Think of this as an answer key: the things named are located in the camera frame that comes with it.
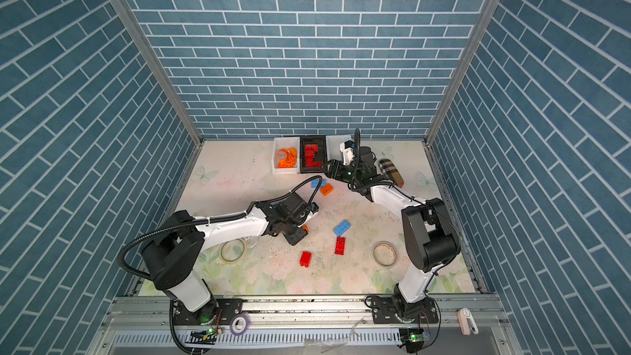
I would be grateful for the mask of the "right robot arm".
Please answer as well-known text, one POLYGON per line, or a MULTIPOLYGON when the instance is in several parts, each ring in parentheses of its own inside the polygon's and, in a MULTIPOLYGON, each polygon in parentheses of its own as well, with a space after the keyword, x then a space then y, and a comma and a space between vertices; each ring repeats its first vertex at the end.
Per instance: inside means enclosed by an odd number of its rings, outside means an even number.
POLYGON ((353 139, 343 143, 343 155, 342 161, 331 159, 322 164, 322 173, 329 179, 346 183, 350 191, 383 206, 402 220, 410 265, 394 287, 392 303, 399 315, 427 305, 432 280, 461 251, 458 231, 445 203, 438 198, 417 200, 380 174, 376 156, 361 144, 359 131, 353 139))

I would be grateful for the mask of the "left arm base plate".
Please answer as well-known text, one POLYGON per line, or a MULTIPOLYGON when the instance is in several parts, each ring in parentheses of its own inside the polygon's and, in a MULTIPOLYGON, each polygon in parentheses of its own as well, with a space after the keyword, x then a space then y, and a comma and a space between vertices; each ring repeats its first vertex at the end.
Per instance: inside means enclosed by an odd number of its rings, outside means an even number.
POLYGON ((213 298, 196 312, 189 311, 181 302, 171 301, 170 312, 174 325, 227 326, 243 310, 241 298, 213 298))

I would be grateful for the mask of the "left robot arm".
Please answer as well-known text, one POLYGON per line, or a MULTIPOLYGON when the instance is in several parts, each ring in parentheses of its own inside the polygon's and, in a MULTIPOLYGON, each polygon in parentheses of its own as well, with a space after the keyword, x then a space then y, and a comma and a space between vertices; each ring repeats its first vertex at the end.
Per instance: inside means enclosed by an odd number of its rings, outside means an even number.
POLYGON ((213 307, 210 287, 194 271, 200 254, 216 245, 242 238, 279 235, 292 246, 307 236, 304 226, 319 206, 297 193, 279 200, 258 201, 245 211, 219 217, 193 217, 185 210, 172 214, 155 234, 142 240, 140 251, 149 280, 189 312, 213 307))

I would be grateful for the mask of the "red lego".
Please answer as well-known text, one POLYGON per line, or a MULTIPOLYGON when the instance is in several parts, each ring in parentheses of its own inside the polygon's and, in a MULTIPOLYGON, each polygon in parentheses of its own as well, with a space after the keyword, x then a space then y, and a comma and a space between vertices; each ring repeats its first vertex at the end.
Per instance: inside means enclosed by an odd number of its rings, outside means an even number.
POLYGON ((311 264, 312 254, 309 251, 304 251, 300 257, 299 264, 304 268, 308 268, 311 264))
POLYGON ((335 243, 335 255, 343 256, 345 251, 346 238, 338 237, 335 243))
POLYGON ((325 151, 318 144, 308 144, 304 146, 304 167, 316 169, 324 164, 325 151))

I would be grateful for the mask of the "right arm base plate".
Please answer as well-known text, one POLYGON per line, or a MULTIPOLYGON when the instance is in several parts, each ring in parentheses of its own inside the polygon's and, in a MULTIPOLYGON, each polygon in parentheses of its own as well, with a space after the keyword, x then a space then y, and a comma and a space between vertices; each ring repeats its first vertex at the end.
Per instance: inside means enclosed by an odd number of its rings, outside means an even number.
POLYGON ((438 310, 431 297, 419 302, 407 303, 402 297, 381 297, 368 295, 364 304, 369 308, 373 323, 376 325, 394 324, 436 324, 439 322, 438 310))

